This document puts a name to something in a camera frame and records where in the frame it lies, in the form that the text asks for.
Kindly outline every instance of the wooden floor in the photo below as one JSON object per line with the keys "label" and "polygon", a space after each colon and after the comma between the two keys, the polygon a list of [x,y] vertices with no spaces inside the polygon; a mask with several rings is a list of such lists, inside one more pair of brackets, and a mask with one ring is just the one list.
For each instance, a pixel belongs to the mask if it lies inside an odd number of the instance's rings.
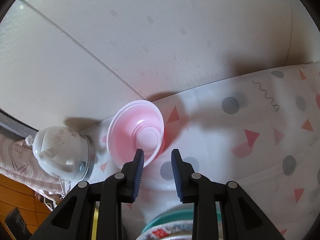
{"label": "wooden floor", "polygon": [[7,231],[4,218],[15,207],[19,208],[31,233],[36,231],[50,213],[45,204],[34,197],[31,188],[0,174],[0,221]]}

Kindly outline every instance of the metal screw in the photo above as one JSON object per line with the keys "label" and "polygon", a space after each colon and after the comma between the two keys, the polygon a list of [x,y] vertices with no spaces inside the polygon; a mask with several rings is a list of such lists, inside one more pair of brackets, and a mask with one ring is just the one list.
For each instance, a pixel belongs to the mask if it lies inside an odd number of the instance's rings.
{"label": "metal screw", "polygon": [[228,187],[229,188],[236,188],[238,186],[238,184],[236,183],[236,182],[234,182],[234,181],[230,181],[229,183],[228,183]]}
{"label": "metal screw", "polygon": [[118,173],[115,174],[115,178],[116,179],[122,179],[123,177],[124,177],[124,174],[121,173],[121,172],[118,172]]}
{"label": "metal screw", "polygon": [[84,180],[78,183],[78,187],[79,187],[79,188],[84,188],[84,187],[86,187],[87,185],[88,185],[88,183],[87,183],[86,181],[84,181]]}
{"label": "metal screw", "polygon": [[200,179],[201,178],[201,174],[200,173],[197,173],[197,172],[194,172],[191,174],[191,177],[193,179]]}

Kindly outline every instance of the pink triangle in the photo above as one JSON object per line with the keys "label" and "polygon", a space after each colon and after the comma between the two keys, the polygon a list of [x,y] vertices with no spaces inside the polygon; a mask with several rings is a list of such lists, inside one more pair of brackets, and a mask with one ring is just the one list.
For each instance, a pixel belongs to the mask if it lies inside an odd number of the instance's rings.
{"label": "pink triangle", "polygon": [[172,110],[169,119],[167,120],[167,123],[175,122],[179,120],[179,115],[176,106],[174,106],[174,109]]}
{"label": "pink triangle", "polygon": [[313,128],[312,128],[312,126],[311,126],[311,123],[310,123],[309,119],[307,119],[307,120],[304,122],[304,124],[301,126],[301,128],[304,129],[304,130],[308,130],[308,131],[313,132]]}
{"label": "pink triangle", "polygon": [[106,135],[103,136],[101,141],[102,141],[103,143],[106,143],[106,142],[107,142],[107,136],[106,136]]}
{"label": "pink triangle", "polygon": [[246,129],[244,129],[244,132],[247,137],[249,147],[251,148],[260,134]]}
{"label": "pink triangle", "polygon": [[318,108],[320,109],[320,95],[316,95],[316,103]]}
{"label": "pink triangle", "polygon": [[253,151],[253,148],[249,147],[248,142],[242,143],[238,145],[237,147],[233,148],[231,152],[237,157],[237,158],[245,158],[249,156]]}
{"label": "pink triangle", "polygon": [[106,166],[107,166],[108,162],[100,165],[100,169],[102,170],[102,172],[104,172],[106,170]]}
{"label": "pink triangle", "polygon": [[281,140],[284,138],[284,134],[281,133],[279,130],[273,127],[273,136],[275,138],[275,144],[276,146],[281,142]]}
{"label": "pink triangle", "polygon": [[299,74],[300,74],[301,80],[307,79],[304,73],[300,69],[299,69]]}
{"label": "pink triangle", "polygon": [[280,234],[284,235],[286,233],[286,231],[287,231],[287,229],[283,229],[283,230],[280,231]]}
{"label": "pink triangle", "polygon": [[298,201],[300,200],[303,192],[304,192],[304,188],[296,188],[294,190],[294,195],[296,197],[296,203],[298,203]]}

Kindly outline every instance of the squiggly line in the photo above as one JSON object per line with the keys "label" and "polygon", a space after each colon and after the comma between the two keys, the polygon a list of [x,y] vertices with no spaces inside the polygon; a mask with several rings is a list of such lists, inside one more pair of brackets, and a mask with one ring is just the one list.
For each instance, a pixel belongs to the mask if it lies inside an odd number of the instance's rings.
{"label": "squiggly line", "polygon": [[259,84],[259,89],[260,89],[261,91],[264,91],[264,92],[265,92],[265,93],[264,93],[264,97],[265,97],[266,99],[272,99],[271,102],[270,102],[270,105],[272,105],[273,108],[275,109],[275,111],[277,112],[277,111],[279,110],[280,106],[279,106],[279,105],[273,105],[273,104],[272,104],[275,99],[274,99],[273,97],[267,97],[268,91],[261,88],[262,84],[261,84],[260,82],[254,82],[254,81],[252,81],[252,83],[253,83],[253,84]]}

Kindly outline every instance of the gray polka dot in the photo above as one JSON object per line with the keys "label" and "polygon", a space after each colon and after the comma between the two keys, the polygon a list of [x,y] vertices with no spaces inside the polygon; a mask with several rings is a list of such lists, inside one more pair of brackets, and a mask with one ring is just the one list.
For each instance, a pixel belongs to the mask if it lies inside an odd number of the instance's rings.
{"label": "gray polka dot", "polygon": [[300,111],[304,112],[306,110],[307,105],[302,96],[296,96],[296,105]]}
{"label": "gray polka dot", "polygon": [[160,168],[160,175],[162,179],[165,179],[165,180],[173,179],[171,162],[165,162],[164,164],[162,164]]}
{"label": "gray polka dot", "polygon": [[240,106],[241,109],[247,107],[248,99],[247,99],[247,96],[244,93],[236,91],[236,92],[233,92],[231,94],[231,96],[238,100],[239,106]]}
{"label": "gray polka dot", "polygon": [[240,105],[237,99],[227,97],[222,101],[222,110],[227,114],[235,114],[239,111]]}
{"label": "gray polka dot", "polygon": [[296,169],[297,161],[292,155],[288,155],[282,161],[283,173],[287,176],[291,175]]}
{"label": "gray polka dot", "polygon": [[284,74],[281,72],[281,71],[271,71],[271,74],[274,75],[275,77],[278,77],[278,78],[283,78],[284,77]]}
{"label": "gray polka dot", "polygon": [[195,172],[199,171],[199,162],[196,158],[193,157],[185,157],[183,159],[184,162],[190,163],[194,169]]}
{"label": "gray polka dot", "polygon": [[318,187],[318,188],[316,188],[315,190],[313,190],[312,193],[310,194],[310,196],[309,196],[309,201],[310,201],[311,203],[313,203],[314,201],[316,201],[317,198],[318,198],[318,196],[319,196],[319,194],[320,194],[320,188]]}

